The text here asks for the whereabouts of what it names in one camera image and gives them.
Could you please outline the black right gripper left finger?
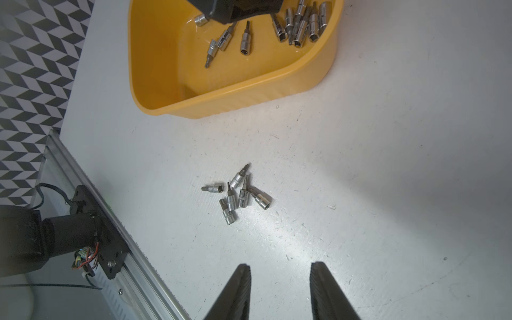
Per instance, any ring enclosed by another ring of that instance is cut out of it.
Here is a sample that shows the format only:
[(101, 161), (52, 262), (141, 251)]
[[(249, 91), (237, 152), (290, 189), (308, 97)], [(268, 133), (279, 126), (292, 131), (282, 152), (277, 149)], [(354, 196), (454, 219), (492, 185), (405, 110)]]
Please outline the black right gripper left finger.
[(237, 266), (204, 320), (249, 319), (250, 297), (251, 268), (243, 263)]

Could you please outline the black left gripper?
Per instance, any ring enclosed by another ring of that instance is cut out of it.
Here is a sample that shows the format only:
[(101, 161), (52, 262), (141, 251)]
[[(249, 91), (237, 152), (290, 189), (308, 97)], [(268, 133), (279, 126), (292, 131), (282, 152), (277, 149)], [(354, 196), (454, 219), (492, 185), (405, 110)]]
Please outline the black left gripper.
[(283, 0), (188, 0), (209, 20), (228, 24), (259, 15), (278, 13)]

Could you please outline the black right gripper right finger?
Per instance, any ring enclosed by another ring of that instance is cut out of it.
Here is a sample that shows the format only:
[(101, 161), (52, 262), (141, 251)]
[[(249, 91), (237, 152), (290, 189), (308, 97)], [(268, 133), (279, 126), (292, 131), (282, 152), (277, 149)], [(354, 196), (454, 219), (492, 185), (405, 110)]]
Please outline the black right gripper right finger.
[(311, 264), (309, 281), (313, 319), (360, 319), (324, 262)]

